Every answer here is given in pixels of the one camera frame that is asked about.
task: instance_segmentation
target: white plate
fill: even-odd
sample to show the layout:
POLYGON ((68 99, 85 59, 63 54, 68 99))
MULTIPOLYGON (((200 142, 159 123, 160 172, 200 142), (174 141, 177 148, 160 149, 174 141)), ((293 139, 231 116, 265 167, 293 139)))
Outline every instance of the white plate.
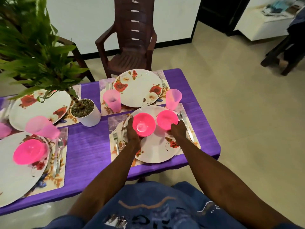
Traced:
POLYGON ((44 116, 55 123, 66 114, 71 104, 69 94, 58 91, 44 103, 38 102, 37 97, 44 96, 45 92, 46 90, 39 90, 16 100, 9 116, 10 123, 15 129, 25 131, 27 122, 36 116, 44 116))
MULTIPOLYGON (((166 109, 163 107, 152 105, 139 108, 131 115, 135 116, 138 113, 145 112, 152 115, 157 123, 157 115, 164 110, 166 109)), ((125 121, 123 127, 123 137, 125 140, 127 140, 125 129, 127 127, 128 120, 129 117, 125 121)), ((179 146, 173 148, 169 140, 172 140, 172 146, 175 147, 175 144, 173 144, 176 141, 175 138, 171 135, 168 135, 166 131, 156 125, 154 133, 141 140, 142 151, 144 151, 144 153, 140 153, 140 155, 136 156, 135 158, 146 163, 160 163, 169 160, 181 150, 179 146)))
POLYGON ((6 206, 24 196, 40 179, 49 160, 50 148, 43 137, 34 135, 48 146, 47 154, 35 165, 17 165, 13 154, 24 139, 31 134, 20 132, 0 140, 0 207, 6 206))
POLYGON ((120 74, 113 89, 121 93, 122 104, 140 108, 157 101, 162 92, 162 80, 151 71, 134 69, 120 74))

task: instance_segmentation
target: forearm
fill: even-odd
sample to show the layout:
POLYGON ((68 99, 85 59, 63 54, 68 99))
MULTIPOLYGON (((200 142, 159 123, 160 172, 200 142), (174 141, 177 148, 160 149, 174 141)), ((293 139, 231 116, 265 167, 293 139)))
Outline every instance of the forearm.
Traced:
POLYGON ((235 219, 252 228, 272 228, 281 222, 289 222, 258 198, 230 169, 188 139, 176 142, 181 146, 204 194, 235 219))
POLYGON ((137 150, 136 144, 128 143, 84 189, 68 214, 89 221, 124 186, 137 150))

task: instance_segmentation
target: white plant pot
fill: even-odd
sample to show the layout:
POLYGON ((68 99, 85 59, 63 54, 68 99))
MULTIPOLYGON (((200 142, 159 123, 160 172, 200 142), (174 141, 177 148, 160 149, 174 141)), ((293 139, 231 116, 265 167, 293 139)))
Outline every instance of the white plant pot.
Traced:
POLYGON ((97 125, 100 122, 102 115, 101 115, 100 111, 97 109, 96 105, 94 104, 93 111, 89 115, 87 115, 85 117, 76 117, 76 116, 74 116, 74 117, 76 119, 78 119, 78 121, 80 123, 82 123, 84 126, 92 127, 94 125, 97 125))

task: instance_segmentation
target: plant stem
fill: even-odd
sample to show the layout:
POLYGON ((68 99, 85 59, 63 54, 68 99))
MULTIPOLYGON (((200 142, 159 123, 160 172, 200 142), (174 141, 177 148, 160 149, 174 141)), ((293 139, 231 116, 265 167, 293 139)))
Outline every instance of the plant stem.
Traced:
POLYGON ((76 98, 75 96, 73 96, 70 92, 69 89, 66 90, 66 92, 69 94, 69 96, 71 97, 71 99, 75 102, 75 104, 80 108, 83 109, 85 106, 78 100, 78 98, 76 98))

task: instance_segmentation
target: hand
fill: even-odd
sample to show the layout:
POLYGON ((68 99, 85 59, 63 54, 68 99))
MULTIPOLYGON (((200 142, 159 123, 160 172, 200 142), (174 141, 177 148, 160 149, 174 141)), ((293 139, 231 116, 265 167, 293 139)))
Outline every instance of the hand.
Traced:
POLYGON ((136 147, 141 149, 141 140, 137 134, 137 132, 133 129, 132 127, 133 123, 133 116, 130 116, 130 119, 128 120, 128 125, 127 125, 127 138, 128 142, 133 142, 135 143, 136 147))
POLYGON ((174 136, 176 140, 186 138, 186 127, 183 121, 178 121, 178 124, 172 124, 169 131, 171 135, 174 136))

